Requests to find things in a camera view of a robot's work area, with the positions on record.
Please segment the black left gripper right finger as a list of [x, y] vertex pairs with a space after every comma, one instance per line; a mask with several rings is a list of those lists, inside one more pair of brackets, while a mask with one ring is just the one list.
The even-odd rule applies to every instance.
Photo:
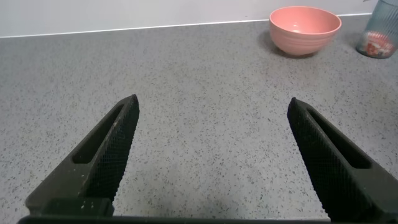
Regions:
[[287, 117], [330, 220], [397, 223], [397, 179], [315, 108], [292, 98]]

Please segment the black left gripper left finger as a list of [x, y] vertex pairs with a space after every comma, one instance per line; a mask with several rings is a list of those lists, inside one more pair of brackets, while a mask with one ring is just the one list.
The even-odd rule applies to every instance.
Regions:
[[25, 200], [38, 214], [53, 199], [113, 200], [124, 175], [139, 119], [136, 95], [117, 102]]

